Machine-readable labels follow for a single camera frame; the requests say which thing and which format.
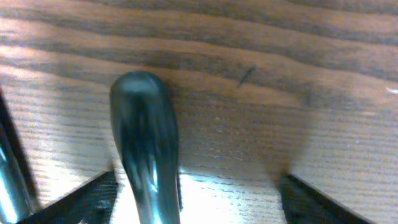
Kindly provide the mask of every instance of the scratch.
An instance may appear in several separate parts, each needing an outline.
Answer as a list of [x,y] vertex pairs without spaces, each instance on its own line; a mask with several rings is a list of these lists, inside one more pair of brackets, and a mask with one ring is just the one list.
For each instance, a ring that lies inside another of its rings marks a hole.
[[386,87],[386,90],[387,90],[388,92],[392,93],[392,94],[398,94],[398,90],[393,90],[393,89],[390,89],[390,88],[388,88],[388,87]]
[[242,77],[241,81],[239,82],[238,86],[236,88],[241,87],[241,85],[248,79],[251,77],[251,75],[253,74],[253,72],[256,70],[256,67],[251,67]]

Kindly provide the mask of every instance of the knob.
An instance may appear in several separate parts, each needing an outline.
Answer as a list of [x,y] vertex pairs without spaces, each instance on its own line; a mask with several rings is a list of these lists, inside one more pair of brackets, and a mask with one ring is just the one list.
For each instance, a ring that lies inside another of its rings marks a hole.
[[129,72],[111,87],[110,103],[141,224],[179,224],[178,131],[166,87],[149,72]]

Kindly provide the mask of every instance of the wooden surface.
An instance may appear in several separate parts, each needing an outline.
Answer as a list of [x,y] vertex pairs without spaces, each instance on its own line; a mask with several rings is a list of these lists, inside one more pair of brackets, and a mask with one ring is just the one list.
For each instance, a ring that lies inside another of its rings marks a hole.
[[147,70],[177,114],[182,223],[284,223],[283,170],[397,223],[398,1],[2,0],[0,16],[1,88],[42,206],[113,158],[113,223],[138,223],[108,94]]

